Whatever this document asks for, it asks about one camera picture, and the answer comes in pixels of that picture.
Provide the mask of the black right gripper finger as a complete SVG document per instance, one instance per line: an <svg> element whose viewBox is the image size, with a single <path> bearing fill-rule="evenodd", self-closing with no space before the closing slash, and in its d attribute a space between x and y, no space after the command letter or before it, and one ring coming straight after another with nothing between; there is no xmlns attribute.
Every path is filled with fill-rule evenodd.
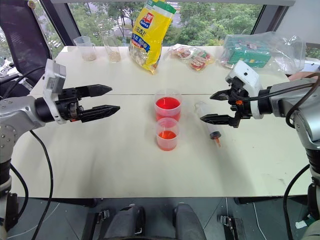
<svg viewBox="0 0 320 240"><path fill-rule="evenodd" d="M206 114L204 116L200 117L200 120L212 125L228 125L228 126L234 126L235 120L233 117L223 114Z"/></svg>
<svg viewBox="0 0 320 240"><path fill-rule="evenodd" d="M230 89L217 91L212 96L210 96L211 100L217 101L228 101L230 98L232 98Z"/></svg>

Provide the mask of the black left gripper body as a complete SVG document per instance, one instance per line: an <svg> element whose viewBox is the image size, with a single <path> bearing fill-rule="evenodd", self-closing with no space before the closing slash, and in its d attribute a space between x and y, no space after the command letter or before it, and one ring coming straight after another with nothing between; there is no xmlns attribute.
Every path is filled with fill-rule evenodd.
<svg viewBox="0 0 320 240"><path fill-rule="evenodd" d="M81 120L83 107L79 105L79 101L83 97L83 90L83 87L65 88L58 94L55 106L64 120L70 122Z"/></svg>

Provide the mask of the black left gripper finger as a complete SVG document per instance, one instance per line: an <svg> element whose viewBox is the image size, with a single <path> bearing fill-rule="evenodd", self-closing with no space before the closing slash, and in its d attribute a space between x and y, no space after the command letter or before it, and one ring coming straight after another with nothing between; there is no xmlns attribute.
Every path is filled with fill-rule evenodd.
<svg viewBox="0 0 320 240"><path fill-rule="evenodd" d="M111 87L102 84L87 85L75 88L76 97L79 100L86 97L93 98L102 96L112 90L113 89Z"/></svg>
<svg viewBox="0 0 320 240"><path fill-rule="evenodd" d="M95 106L91 109L82 111L80 114L80 121L82 123L86 123L86 122L107 118L115 114L120 109L121 109L120 106L115 106L115 105Z"/></svg>

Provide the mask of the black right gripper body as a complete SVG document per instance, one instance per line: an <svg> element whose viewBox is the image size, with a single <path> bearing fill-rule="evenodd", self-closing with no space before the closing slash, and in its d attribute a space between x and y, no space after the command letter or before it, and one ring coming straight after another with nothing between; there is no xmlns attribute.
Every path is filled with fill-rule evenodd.
<svg viewBox="0 0 320 240"><path fill-rule="evenodd" d="M233 128L238 128L241 120L248 120L252 117L251 104L249 101L243 101L238 97L234 97L232 93L242 98L248 97L249 94L246 90L235 84L229 84L229 86L228 103L230 104L230 109L235 112L234 117L230 118L229 125Z"/></svg>

